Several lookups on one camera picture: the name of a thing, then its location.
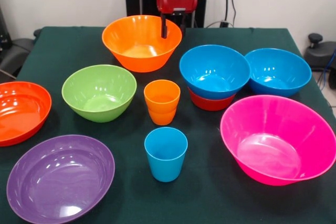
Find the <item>black office chair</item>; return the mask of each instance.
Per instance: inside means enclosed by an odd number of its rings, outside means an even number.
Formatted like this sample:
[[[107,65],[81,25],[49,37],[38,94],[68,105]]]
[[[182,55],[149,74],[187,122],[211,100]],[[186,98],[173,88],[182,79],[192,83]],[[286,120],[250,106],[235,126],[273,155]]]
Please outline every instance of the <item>black office chair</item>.
[[[33,47],[32,39],[11,39],[0,8],[0,83],[16,79]]]

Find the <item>red-orange bowl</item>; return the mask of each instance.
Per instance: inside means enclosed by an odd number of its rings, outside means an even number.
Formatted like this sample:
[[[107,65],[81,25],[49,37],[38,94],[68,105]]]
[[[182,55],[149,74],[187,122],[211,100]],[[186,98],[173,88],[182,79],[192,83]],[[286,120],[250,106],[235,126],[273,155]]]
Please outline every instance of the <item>red-orange bowl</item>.
[[[44,124],[51,96],[40,85],[25,81],[0,84],[0,146],[21,143]]]
[[[161,18],[136,15],[118,19],[102,33],[104,45],[128,70],[151,72],[162,68],[182,40],[180,28],[166,21],[167,38],[161,37]]]
[[[207,110],[207,111],[219,111],[219,110],[223,110],[227,108],[231,104],[233,98],[236,95],[234,94],[228,98],[224,98],[221,100],[210,100],[210,99],[200,97],[199,95],[191,91],[190,88],[188,88],[188,91],[189,91],[192,102],[200,109]]]

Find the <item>dark green tablecloth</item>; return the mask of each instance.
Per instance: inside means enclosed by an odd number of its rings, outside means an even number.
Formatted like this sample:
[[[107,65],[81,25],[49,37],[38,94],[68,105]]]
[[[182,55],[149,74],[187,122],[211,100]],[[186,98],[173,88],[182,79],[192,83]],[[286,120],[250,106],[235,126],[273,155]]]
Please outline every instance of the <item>dark green tablecloth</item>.
[[[119,65],[101,42],[103,28],[47,27],[18,79],[41,84],[52,96],[52,110],[41,130],[17,146],[0,149],[0,223],[22,223],[6,199],[6,182],[15,162],[31,147],[63,134],[84,134],[113,152],[116,175],[104,199],[76,223],[336,223],[336,167],[325,175],[285,187],[262,185],[244,174],[225,148],[219,121],[189,99],[178,62],[188,49],[221,44],[242,54],[261,47],[299,51],[286,29],[189,29],[168,63],[153,73],[135,73],[137,93],[116,120],[98,124],[75,114],[62,100],[65,79],[83,67]],[[143,147],[156,128],[146,111],[143,88],[152,80],[171,79],[181,87],[173,123],[189,141],[179,178],[163,184],[153,179]],[[244,87],[235,100],[252,95]],[[320,113],[336,130],[336,120],[311,80],[292,97]]]

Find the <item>plastic bowl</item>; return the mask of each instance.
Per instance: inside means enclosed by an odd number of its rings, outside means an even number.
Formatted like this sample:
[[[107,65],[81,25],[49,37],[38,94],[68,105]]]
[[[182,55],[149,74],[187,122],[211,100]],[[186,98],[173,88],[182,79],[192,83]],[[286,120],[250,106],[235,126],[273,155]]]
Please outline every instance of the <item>plastic bowl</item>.
[[[14,165],[7,181],[8,203],[29,223],[73,221],[105,196],[114,171],[113,155],[99,140],[54,137],[31,148]]]
[[[311,69],[300,56],[274,48],[249,52],[246,60],[251,66],[250,87],[256,94],[289,97],[311,79]]]
[[[0,84],[0,146],[21,143],[44,124],[51,109],[49,92],[31,82]]]
[[[129,16],[108,25],[102,34],[104,45],[127,69],[151,72],[165,65],[182,39],[180,28],[166,21],[167,38],[161,37],[161,18]]]
[[[230,96],[229,98],[224,98],[221,100],[210,100],[203,97],[198,96],[190,88],[188,88],[190,98],[192,102],[202,110],[207,111],[219,111],[227,108],[232,102],[233,98],[236,94]]]
[[[220,100],[236,94],[250,78],[250,66],[237,51],[219,45],[192,48],[180,60],[187,86],[200,97]]]
[[[263,184],[282,186],[324,174],[334,164],[336,138],[311,108],[275,95],[232,104],[220,123],[224,144],[242,170]]]
[[[109,122],[130,105],[137,85],[134,76],[114,65],[95,65],[73,73],[63,84],[64,101],[83,118]]]

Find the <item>purple bowl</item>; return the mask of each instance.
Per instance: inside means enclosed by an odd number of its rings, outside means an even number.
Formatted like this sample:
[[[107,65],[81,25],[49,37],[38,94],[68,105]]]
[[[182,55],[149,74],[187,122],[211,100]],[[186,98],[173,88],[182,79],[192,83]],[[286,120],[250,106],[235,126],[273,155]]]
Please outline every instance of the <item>purple bowl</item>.
[[[26,221],[72,221],[104,197],[114,170],[113,155],[100,141],[81,135],[54,137],[34,146],[15,164],[7,199]]]

